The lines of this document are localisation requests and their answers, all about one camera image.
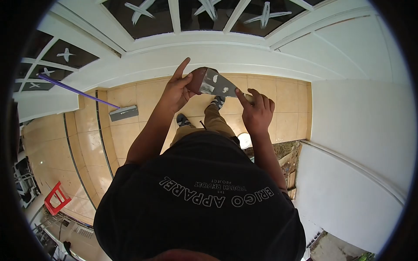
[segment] dark tile border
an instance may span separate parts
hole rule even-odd
[[[97,90],[94,92],[94,94],[95,94],[96,98],[98,98],[98,91]],[[104,157],[106,159],[107,167],[109,168],[110,176],[112,176],[112,179],[113,179],[114,175],[113,175],[113,172],[112,172],[112,168],[110,167],[109,158],[107,157],[105,143],[103,142],[103,134],[102,134],[102,126],[100,125],[99,102],[98,101],[96,101],[96,114],[97,114],[97,124],[99,125],[100,141],[102,142]]]
[[[74,160],[74,156],[73,156],[73,151],[71,150],[71,145],[70,145],[70,138],[68,137],[68,130],[67,130],[67,120],[65,119],[65,113],[63,113],[64,115],[64,128],[65,128],[65,136],[67,137],[67,143],[68,143],[68,149],[70,150],[70,155],[71,155],[71,159],[73,160],[73,164],[74,164],[74,168],[76,169],[77,175],[80,179],[81,185],[83,186],[84,191],[86,192],[87,197],[89,198],[91,204],[94,207],[94,210],[97,210],[96,206],[94,205],[92,198],[90,197],[89,193],[86,190],[86,187],[84,186],[83,180],[81,179],[80,173],[78,172],[78,168],[76,165],[76,161]]]

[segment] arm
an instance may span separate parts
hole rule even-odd
[[[255,163],[270,175],[279,189],[287,190],[286,180],[268,133],[275,104],[271,99],[254,89],[248,89],[248,91],[254,96],[254,106],[251,106],[238,88],[235,90],[242,107],[244,107],[242,120],[251,136]]]
[[[185,87],[193,75],[189,73],[186,77],[182,77],[183,70],[189,61],[190,58],[186,58],[168,81],[147,124],[129,148],[125,164],[140,165],[160,155],[174,114],[194,95]]]

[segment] floor squeegee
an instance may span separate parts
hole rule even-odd
[[[132,106],[129,106],[129,107],[121,108],[121,107],[116,106],[114,104],[111,104],[111,103],[109,103],[107,101],[103,101],[103,100],[98,99],[96,97],[93,97],[91,95],[85,94],[84,92],[82,92],[80,90],[74,89],[73,87],[70,87],[70,86],[68,86],[68,85],[66,85],[66,84],[64,84],[64,83],[62,83],[60,81],[54,80],[52,78],[49,78],[46,75],[38,74],[38,77],[41,78],[41,79],[43,79],[43,80],[45,80],[45,81],[48,81],[48,82],[50,82],[52,84],[58,85],[58,86],[60,86],[60,87],[62,87],[64,89],[67,89],[67,90],[70,90],[72,92],[75,92],[76,94],[80,94],[80,95],[82,95],[84,97],[93,99],[95,101],[98,101],[98,102],[104,103],[104,104],[106,104],[108,106],[112,106],[112,107],[116,108],[117,109],[116,111],[112,111],[112,112],[109,113],[110,119],[111,119],[112,122],[115,122],[115,121],[118,121],[118,120],[121,120],[121,119],[126,119],[126,118],[130,118],[130,117],[138,116],[138,107],[136,105],[132,105]]]

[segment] tiled floor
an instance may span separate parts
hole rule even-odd
[[[275,113],[269,127],[272,143],[306,137],[308,121],[306,82],[259,75],[224,74],[224,76],[243,92],[247,92],[248,88],[256,89],[276,102]],[[130,145],[147,123],[167,81],[168,78],[125,84],[107,92],[108,102],[120,107],[137,105],[139,111],[138,117],[110,123],[116,156],[120,165],[125,162]],[[203,121],[204,109],[212,99],[212,95],[196,95],[178,113],[183,113],[193,125],[201,128],[202,125],[199,121]],[[114,110],[112,107],[108,108],[109,112]],[[242,110],[238,99],[231,97],[227,97],[220,110],[220,114],[236,135],[246,132],[241,118]],[[177,128],[178,125],[173,120],[161,153],[169,148]]]
[[[70,138],[77,134],[69,130]],[[33,120],[23,128],[23,144],[35,180],[47,195],[58,181],[71,198],[62,210],[68,215],[93,224],[96,213],[76,172],[68,147],[63,114],[54,114]]]
[[[310,83],[260,75],[224,76],[243,92],[247,92],[248,88],[257,89],[276,102],[275,113],[268,128],[272,143],[305,139],[307,135],[310,136]],[[96,103],[93,100],[83,99],[84,108],[75,113],[66,113],[69,121],[74,122],[67,123],[67,132],[75,165],[69,152],[63,114],[35,119],[25,126],[25,151],[42,193],[48,194],[51,188],[61,181],[63,189],[73,198],[64,212],[92,224],[95,214],[93,204],[97,206],[107,191],[112,181],[110,170],[114,174],[116,169],[125,163],[132,142],[144,129],[167,81],[168,77],[147,80],[99,92],[102,99],[107,99],[110,103],[120,107],[137,105],[139,111],[137,117],[112,122],[107,113],[114,108],[99,107],[101,136]],[[199,121],[204,121],[204,109],[212,99],[212,95],[196,95],[178,113],[185,114],[193,125],[202,128]],[[220,110],[220,114],[236,135],[247,132],[241,118],[242,111],[238,99],[231,97],[227,97]],[[161,153],[169,148],[178,129],[175,117]],[[102,139],[108,160],[105,157]]]

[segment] wooden handle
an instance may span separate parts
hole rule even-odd
[[[254,96],[251,94],[244,94],[245,99],[251,104],[254,105],[255,100],[254,100]]]

